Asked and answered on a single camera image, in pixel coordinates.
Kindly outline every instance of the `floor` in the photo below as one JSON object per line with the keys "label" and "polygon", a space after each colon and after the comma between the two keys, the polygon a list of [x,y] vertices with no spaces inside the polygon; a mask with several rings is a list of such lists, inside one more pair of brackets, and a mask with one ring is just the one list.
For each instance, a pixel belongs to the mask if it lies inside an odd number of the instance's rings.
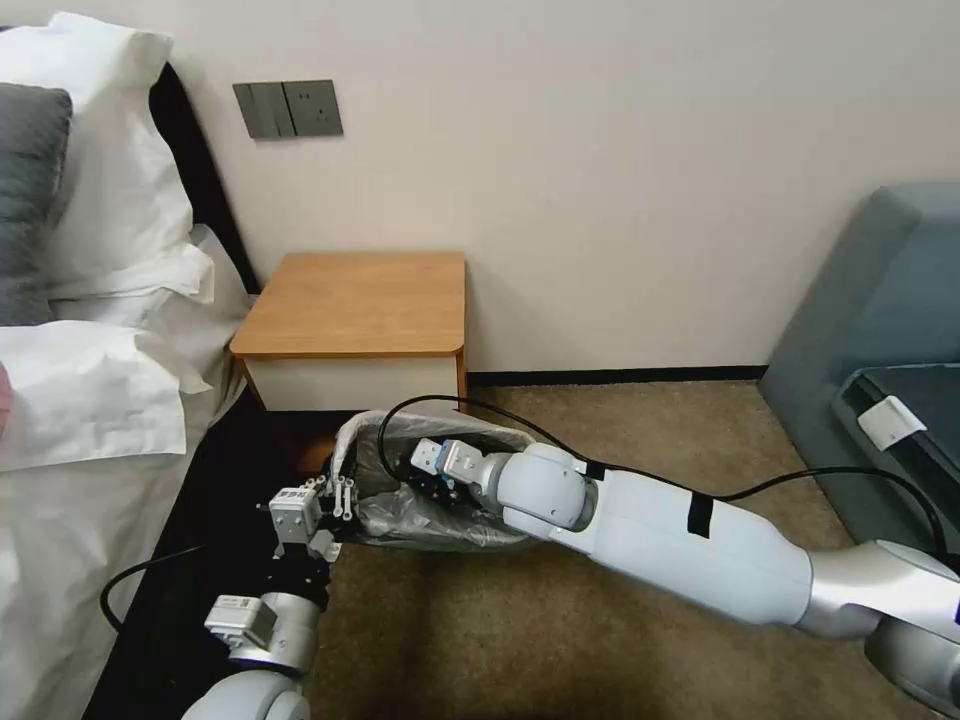
{"label": "floor", "polygon": [[[578,450],[700,489],[802,467],[746,382],[510,388],[484,399]],[[744,503],[810,549],[849,544],[813,481]],[[555,546],[442,555],[349,546],[314,717],[929,718],[853,643],[715,617]]]}

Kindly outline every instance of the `light switch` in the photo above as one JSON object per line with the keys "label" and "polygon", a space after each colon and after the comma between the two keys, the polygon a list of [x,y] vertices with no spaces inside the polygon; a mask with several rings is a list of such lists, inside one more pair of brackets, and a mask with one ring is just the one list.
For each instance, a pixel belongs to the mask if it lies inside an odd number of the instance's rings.
{"label": "light switch", "polygon": [[238,83],[233,92],[255,140],[343,135],[333,80]]}
{"label": "light switch", "polygon": [[294,137],[290,108],[281,83],[243,83],[233,86],[243,121],[256,140]]}

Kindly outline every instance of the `garbage bag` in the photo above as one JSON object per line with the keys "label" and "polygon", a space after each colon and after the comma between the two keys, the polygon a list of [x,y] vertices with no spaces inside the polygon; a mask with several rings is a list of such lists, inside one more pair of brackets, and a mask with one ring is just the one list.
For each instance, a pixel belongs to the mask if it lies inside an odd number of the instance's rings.
{"label": "garbage bag", "polygon": [[[360,498],[357,540],[416,550],[469,552],[507,548],[528,539],[488,510],[474,505],[443,507],[395,480],[382,466],[377,433],[386,413],[354,415],[337,432],[330,472],[352,477]],[[521,451],[533,442],[522,430],[451,413],[398,413],[390,419],[384,451],[391,466],[407,463],[421,438],[459,438],[483,452]]]}

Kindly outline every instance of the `black bed frame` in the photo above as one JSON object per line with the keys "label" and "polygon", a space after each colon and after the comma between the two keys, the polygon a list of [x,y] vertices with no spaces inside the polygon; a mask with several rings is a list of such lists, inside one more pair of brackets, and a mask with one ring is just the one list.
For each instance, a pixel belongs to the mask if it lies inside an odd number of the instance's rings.
{"label": "black bed frame", "polygon": [[193,222],[210,226],[240,272],[247,292],[259,293],[260,284],[240,239],[207,139],[180,78],[169,64],[150,90],[150,114],[177,161],[180,180],[193,205]]}
{"label": "black bed frame", "polygon": [[[206,139],[169,65],[150,93],[150,110],[176,158],[194,222],[213,229],[248,292],[259,292]],[[206,547],[146,571],[84,720],[180,718],[237,671],[203,621],[217,595],[263,592],[263,563],[276,537],[256,506],[299,483],[275,426],[247,390],[200,443],[154,557]]]}

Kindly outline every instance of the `wooden tabletop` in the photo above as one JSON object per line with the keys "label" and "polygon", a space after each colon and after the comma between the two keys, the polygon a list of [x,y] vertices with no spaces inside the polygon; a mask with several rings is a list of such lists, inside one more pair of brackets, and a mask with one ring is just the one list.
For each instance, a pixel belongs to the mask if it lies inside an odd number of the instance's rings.
{"label": "wooden tabletop", "polygon": [[453,355],[462,252],[287,255],[230,343],[248,358]]}

